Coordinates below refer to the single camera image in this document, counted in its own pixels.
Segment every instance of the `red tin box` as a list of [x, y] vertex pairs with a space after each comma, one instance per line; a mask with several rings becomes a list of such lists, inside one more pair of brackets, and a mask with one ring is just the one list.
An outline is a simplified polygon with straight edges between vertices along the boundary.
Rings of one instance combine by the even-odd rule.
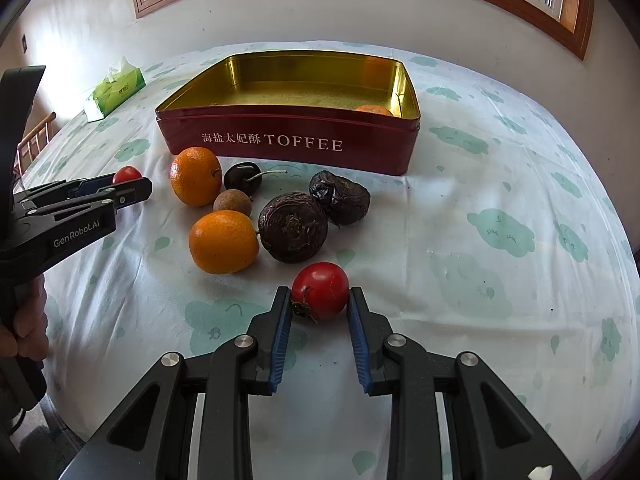
[[[357, 111], [378, 105], [392, 116]], [[227, 57], [156, 108], [169, 150], [292, 160], [400, 175], [420, 110], [399, 61], [287, 50]]]

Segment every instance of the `red tomato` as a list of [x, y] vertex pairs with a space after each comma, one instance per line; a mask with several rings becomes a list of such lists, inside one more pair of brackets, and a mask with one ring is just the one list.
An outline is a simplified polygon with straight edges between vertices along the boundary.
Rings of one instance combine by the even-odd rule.
[[113, 175], [113, 183], [119, 184], [121, 182], [128, 182], [129, 180], [136, 180], [137, 178], [142, 178], [142, 173], [133, 166], [125, 166]]
[[293, 312], [314, 321], [336, 316], [349, 299], [349, 279], [335, 264], [320, 262], [302, 269], [291, 286]]

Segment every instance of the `mandarin orange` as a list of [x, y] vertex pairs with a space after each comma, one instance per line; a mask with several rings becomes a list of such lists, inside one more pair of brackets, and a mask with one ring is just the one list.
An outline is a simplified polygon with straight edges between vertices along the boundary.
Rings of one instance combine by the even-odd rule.
[[210, 204], [222, 186], [220, 162], [207, 148], [187, 148], [174, 158], [169, 180], [176, 196], [186, 205], [200, 207]]
[[380, 115], [390, 115], [393, 114], [387, 110], [385, 107], [380, 105], [360, 105], [356, 108], [357, 112], [370, 112], [372, 114], [380, 114]]
[[209, 274], [229, 274], [251, 265], [258, 238], [251, 219], [238, 211], [214, 211], [198, 220], [189, 233], [195, 264]]

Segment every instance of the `passion fruit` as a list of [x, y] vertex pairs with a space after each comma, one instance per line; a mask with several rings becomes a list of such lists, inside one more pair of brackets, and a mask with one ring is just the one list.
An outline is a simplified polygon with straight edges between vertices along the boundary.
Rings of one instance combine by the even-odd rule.
[[350, 225], [362, 220], [371, 202], [366, 187], [326, 170], [311, 177], [309, 194], [336, 225]]
[[258, 217], [260, 243], [276, 260], [304, 262], [318, 254], [326, 240], [326, 215], [315, 199], [295, 191], [277, 196]]

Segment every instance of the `wrinkled passion fruit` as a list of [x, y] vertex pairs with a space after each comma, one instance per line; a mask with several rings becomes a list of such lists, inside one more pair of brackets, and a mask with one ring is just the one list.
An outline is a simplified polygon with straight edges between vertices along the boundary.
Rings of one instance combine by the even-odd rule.
[[326, 170], [311, 177], [309, 194], [336, 225], [349, 225], [362, 220], [371, 202], [366, 187]]
[[299, 191], [277, 196], [258, 217], [260, 242], [276, 260], [297, 264], [315, 256], [327, 233], [327, 220], [316, 200]]
[[287, 173], [286, 170], [261, 171], [253, 162], [240, 162], [226, 170], [223, 183], [225, 189], [237, 189], [251, 196], [262, 184], [262, 176], [271, 173]]

